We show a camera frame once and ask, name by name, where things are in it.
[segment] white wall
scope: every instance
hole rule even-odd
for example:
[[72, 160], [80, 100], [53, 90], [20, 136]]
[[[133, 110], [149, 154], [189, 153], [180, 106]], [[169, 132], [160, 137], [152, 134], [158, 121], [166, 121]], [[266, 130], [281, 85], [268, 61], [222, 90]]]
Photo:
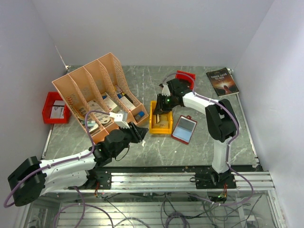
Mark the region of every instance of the white wall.
[[235, 67], [273, 0], [33, 0], [67, 65]]
[[303, 227], [304, 1], [275, 0], [235, 69], [264, 169], [290, 227]]
[[[0, 201], [7, 177], [29, 156], [41, 156], [49, 126], [41, 111], [51, 81], [65, 67], [30, 0], [0, 2]], [[18, 208], [0, 206], [0, 227], [13, 227]]]

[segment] yellow bin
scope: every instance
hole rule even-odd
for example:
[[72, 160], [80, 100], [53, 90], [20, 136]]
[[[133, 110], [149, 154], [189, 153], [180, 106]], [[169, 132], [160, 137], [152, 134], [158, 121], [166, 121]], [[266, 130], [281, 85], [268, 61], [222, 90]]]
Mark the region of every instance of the yellow bin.
[[154, 109], [156, 107], [156, 101], [151, 101], [150, 103], [150, 123], [149, 123], [149, 132], [150, 134], [172, 134], [173, 129], [173, 115], [172, 111], [164, 114], [168, 118], [168, 128], [155, 127], [156, 116], [153, 115]]

